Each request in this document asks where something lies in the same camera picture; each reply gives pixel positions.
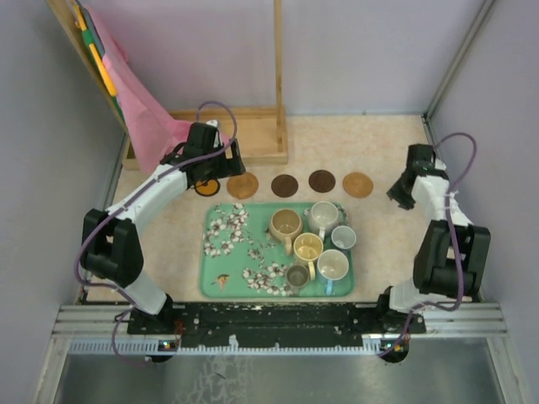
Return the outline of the dark reddish wooden coaster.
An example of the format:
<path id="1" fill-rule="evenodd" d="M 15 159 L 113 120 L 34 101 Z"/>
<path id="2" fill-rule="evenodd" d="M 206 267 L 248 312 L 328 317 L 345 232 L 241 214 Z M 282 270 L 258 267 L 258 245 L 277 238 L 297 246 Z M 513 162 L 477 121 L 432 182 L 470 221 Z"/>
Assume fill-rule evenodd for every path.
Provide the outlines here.
<path id="1" fill-rule="evenodd" d="M 279 174 L 271 182 L 272 192 L 280 198 L 290 198 L 298 189 L 298 181 L 290 174 Z"/>

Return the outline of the white grey mug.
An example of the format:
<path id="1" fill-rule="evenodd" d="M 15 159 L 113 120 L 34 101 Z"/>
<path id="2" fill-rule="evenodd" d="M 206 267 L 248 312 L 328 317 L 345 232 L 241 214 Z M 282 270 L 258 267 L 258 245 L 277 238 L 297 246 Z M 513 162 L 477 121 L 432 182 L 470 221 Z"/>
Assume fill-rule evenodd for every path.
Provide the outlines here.
<path id="1" fill-rule="evenodd" d="M 323 241 L 339 224 L 338 207 L 328 201 L 315 203 L 307 214 L 307 223 L 311 232 Z"/>

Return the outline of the woven rattan coaster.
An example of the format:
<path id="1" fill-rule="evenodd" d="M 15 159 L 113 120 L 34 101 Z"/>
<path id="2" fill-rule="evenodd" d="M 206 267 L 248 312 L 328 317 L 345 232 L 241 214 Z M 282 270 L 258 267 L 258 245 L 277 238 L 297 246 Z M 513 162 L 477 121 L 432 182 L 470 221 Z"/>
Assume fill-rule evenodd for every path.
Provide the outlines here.
<path id="1" fill-rule="evenodd" d="M 247 199 L 256 194 L 259 181 L 252 173 L 230 177 L 227 181 L 227 192 L 235 199 Z"/>

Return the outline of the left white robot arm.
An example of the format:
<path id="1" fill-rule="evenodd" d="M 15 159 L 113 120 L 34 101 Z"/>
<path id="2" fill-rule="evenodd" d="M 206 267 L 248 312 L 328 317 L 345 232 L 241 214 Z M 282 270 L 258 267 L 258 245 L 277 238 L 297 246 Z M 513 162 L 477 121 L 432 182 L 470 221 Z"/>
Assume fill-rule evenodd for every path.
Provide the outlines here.
<path id="1" fill-rule="evenodd" d="M 118 290 L 146 314 L 145 323 L 154 332 L 169 332 L 175 323 L 172 300 L 144 270 L 141 234 L 170 202 L 198 182 L 244 172 L 237 138 L 224 140 L 214 123 L 193 123 L 186 141 L 166 154 L 133 193 L 107 210 L 92 209 L 85 215 L 74 271 L 86 270 L 99 278 L 100 287 Z"/>

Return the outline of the light woven coaster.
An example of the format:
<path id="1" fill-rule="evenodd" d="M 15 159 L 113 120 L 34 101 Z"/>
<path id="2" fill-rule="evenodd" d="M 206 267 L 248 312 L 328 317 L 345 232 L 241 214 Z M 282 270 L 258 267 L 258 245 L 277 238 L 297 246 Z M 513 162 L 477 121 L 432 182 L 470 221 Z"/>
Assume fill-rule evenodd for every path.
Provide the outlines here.
<path id="1" fill-rule="evenodd" d="M 342 185 L 348 195 L 357 199 L 368 197 L 374 189 L 374 183 L 371 178 L 360 172 L 346 174 L 343 178 Z"/>

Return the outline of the dark brown wooden coaster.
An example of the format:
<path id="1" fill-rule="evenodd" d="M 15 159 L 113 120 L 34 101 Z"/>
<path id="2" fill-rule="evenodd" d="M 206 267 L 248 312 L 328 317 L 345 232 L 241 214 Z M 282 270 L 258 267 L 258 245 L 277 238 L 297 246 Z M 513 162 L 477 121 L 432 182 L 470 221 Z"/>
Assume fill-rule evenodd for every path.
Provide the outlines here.
<path id="1" fill-rule="evenodd" d="M 313 191 L 325 194 L 334 189 L 336 179 L 330 171 L 318 169 L 310 174 L 308 184 Z"/>

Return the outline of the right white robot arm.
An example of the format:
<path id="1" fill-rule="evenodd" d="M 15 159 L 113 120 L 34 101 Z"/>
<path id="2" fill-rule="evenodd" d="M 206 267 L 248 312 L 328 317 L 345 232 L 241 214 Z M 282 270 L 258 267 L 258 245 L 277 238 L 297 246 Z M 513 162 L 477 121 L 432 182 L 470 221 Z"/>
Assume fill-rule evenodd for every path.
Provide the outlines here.
<path id="1" fill-rule="evenodd" d="M 454 311 L 479 292 L 491 234 L 463 213 L 446 165 L 430 145 L 408 148 L 406 167 L 387 196 L 401 209 L 420 207 L 428 224 L 411 278 L 387 288 L 377 302 L 377 326 L 393 333 L 414 325 L 407 314 L 426 307 Z"/>

